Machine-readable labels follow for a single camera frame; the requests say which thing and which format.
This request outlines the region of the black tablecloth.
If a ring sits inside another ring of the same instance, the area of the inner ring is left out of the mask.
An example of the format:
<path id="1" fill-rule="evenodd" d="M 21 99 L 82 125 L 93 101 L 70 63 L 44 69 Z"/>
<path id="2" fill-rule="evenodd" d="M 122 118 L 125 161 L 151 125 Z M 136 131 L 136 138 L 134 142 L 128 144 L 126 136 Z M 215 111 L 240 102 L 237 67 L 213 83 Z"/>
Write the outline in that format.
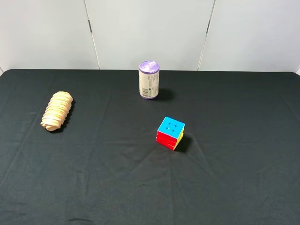
<path id="1" fill-rule="evenodd" d="M 144 100 L 133 70 L 12 69 L 0 77 L 3 225 L 297 225 L 300 77 L 162 71 Z M 61 127 L 41 126 L 68 92 Z M 165 117 L 185 123 L 174 151 Z"/>

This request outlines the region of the purple roll with white label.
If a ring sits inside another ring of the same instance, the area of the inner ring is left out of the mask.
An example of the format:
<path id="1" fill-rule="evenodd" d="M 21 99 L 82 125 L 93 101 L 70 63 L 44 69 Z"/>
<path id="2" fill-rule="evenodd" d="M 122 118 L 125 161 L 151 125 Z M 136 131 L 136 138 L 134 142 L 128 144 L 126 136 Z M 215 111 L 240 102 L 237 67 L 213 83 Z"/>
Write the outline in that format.
<path id="1" fill-rule="evenodd" d="M 149 100 L 158 96 L 159 71 L 159 64 L 152 60 L 139 65 L 139 94 L 142 98 Z"/>

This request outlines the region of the colourful puzzle cube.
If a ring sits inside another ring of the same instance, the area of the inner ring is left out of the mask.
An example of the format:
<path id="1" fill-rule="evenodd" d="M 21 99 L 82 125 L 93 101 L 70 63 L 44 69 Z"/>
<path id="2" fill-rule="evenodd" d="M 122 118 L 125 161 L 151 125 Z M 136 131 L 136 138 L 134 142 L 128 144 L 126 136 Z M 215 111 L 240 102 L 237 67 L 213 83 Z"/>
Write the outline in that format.
<path id="1" fill-rule="evenodd" d="M 165 117 L 157 130 L 156 142 L 174 151 L 183 138 L 184 129 L 185 123 Z"/>

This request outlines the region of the tan ridged bread loaf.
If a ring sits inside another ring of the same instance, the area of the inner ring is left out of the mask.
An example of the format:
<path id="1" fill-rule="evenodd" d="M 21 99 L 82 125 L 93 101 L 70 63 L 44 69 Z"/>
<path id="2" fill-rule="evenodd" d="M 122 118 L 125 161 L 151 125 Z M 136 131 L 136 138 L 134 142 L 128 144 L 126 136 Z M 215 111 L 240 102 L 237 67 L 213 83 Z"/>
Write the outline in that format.
<path id="1" fill-rule="evenodd" d="M 73 98 L 68 92 L 54 93 L 43 114 L 41 126 L 47 131 L 59 129 L 71 109 L 72 101 Z"/>

